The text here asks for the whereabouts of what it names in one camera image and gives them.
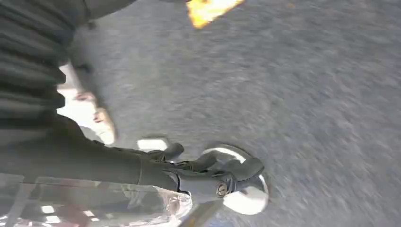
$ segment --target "orange object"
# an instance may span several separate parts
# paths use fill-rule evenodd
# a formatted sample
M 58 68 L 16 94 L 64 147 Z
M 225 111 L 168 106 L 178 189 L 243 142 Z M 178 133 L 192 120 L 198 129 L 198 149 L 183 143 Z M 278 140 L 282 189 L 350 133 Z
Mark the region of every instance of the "orange object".
M 244 0 L 192 0 L 187 2 L 189 17 L 195 28 L 201 29 Z

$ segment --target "leg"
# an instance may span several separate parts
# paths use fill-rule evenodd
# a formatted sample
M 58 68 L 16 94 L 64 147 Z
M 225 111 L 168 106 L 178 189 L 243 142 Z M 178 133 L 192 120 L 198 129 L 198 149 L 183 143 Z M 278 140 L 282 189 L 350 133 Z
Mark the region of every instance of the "leg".
M 60 70 L 66 75 L 66 83 L 58 86 L 57 91 L 65 97 L 65 106 L 57 113 L 91 129 L 103 143 L 114 143 L 115 129 L 107 111 L 99 108 L 93 94 L 84 90 L 70 62 Z

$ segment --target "asphalt ground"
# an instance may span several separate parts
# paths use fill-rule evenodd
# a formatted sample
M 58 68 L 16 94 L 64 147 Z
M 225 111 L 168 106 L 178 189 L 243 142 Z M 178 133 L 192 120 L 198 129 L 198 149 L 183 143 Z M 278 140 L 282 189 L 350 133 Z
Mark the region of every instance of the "asphalt ground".
M 116 146 L 225 141 L 266 164 L 266 211 L 210 226 L 400 226 L 399 0 L 246 0 L 202 30 L 183 3 L 139 0 L 96 25 L 73 50 Z

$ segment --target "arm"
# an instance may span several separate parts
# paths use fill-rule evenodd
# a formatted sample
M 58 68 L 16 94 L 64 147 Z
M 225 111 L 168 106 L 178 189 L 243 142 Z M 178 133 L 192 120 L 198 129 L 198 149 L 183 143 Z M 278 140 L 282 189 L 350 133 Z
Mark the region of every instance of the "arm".
M 176 190 L 156 164 L 87 140 L 75 122 L 56 113 L 64 105 L 56 86 L 65 82 L 58 66 L 75 29 L 131 2 L 0 0 L 0 173 Z

